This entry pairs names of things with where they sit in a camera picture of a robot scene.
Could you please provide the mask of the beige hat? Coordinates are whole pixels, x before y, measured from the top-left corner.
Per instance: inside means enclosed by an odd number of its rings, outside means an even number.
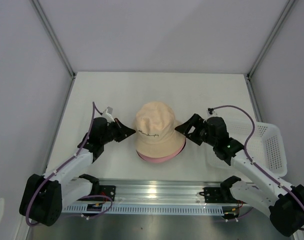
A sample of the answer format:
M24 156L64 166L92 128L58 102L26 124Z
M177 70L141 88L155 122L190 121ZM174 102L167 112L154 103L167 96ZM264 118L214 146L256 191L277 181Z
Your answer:
M134 119L136 151L151 158L173 154L186 142L186 138L175 130L180 124L166 103L146 103Z

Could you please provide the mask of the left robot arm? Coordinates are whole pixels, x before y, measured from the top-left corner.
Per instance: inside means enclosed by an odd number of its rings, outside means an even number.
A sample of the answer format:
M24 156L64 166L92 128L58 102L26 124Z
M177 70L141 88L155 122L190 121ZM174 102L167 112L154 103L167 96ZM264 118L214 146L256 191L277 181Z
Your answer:
M52 226L62 210L78 200L106 199L112 203L113 198L102 192L99 179L81 171L101 156L106 144L119 143L135 132L117 118L112 121L104 117L92 119L73 156L53 170L28 178L19 207L27 225Z

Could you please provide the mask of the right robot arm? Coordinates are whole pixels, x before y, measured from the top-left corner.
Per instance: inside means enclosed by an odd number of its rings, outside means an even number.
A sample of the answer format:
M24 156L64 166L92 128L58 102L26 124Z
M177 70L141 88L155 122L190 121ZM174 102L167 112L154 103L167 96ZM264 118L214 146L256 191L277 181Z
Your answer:
M216 157L247 176L255 186L249 186L236 176L220 189L225 202L234 199L249 204L267 216L274 228L289 237L304 231L304 186L294 186L277 177L266 167L251 159L245 144L230 137L222 117L203 119L194 114L175 130L197 145L206 143Z

